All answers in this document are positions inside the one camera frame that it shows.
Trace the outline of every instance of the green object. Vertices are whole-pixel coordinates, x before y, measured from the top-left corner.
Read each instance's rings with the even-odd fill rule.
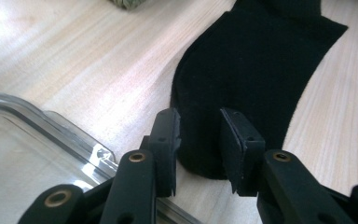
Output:
[[[118,7],[124,7],[126,9],[134,9],[141,5],[145,0],[112,0]]]

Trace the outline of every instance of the light wood surface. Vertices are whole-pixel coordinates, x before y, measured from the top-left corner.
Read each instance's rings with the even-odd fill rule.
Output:
[[[0,1],[0,92],[56,111],[120,158],[168,107],[186,48],[234,0],[147,0],[133,11],[106,0]],[[297,106],[284,149],[327,187],[358,184],[358,1],[324,0],[349,30],[330,49]],[[255,199],[227,181],[178,167],[172,199],[205,223],[260,222]]]

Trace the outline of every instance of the black sock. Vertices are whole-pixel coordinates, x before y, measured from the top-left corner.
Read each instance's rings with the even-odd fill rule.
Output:
[[[186,51],[171,106],[181,115],[178,159],[187,170],[226,178],[218,148],[221,107],[242,112],[267,149],[282,148],[310,76],[347,29],[321,16],[319,0],[296,2],[238,1]]]

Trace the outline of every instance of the clear plastic container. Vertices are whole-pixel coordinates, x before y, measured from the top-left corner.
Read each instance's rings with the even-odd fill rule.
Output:
[[[36,197],[73,184],[84,191],[113,177],[115,155],[55,112],[0,94],[0,224],[17,223]],[[158,199],[158,223],[199,223]]]

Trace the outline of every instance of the brass screw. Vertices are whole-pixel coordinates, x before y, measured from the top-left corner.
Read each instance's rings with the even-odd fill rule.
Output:
[[[290,161],[292,159],[289,155],[283,152],[275,152],[273,157],[277,161]]]
[[[146,159],[146,155],[141,152],[135,152],[130,155],[129,160],[132,162],[144,161]]]
[[[69,201],[69,199],[72,196],[72,192],[68,189],[59,189],[55,191],[54,193],[50,194],[46,200],[45,200],[45,206],[46,207],[58,207],[66,202]]]

